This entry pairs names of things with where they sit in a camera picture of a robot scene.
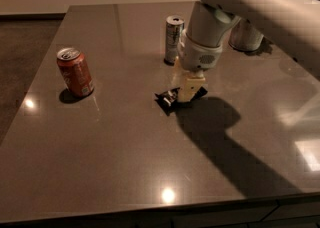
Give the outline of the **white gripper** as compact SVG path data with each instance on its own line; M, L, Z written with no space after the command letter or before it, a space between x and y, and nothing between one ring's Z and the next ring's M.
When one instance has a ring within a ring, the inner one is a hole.
M205 84L203 71L213 68L222 53L222 47L206 47L193 42L183 32L177 45L179 58L176 58L171 78L171 86L178 88L178 102L190 102Z

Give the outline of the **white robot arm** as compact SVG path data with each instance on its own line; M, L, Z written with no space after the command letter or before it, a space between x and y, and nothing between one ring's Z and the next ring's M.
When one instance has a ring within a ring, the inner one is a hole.
M179 62L186 71L179 83L179 102L190 101L205 83L204 72L216 62L203 64L201 58L218 58L224 34L241 18L320 77L319 0L199 0L178 43Z

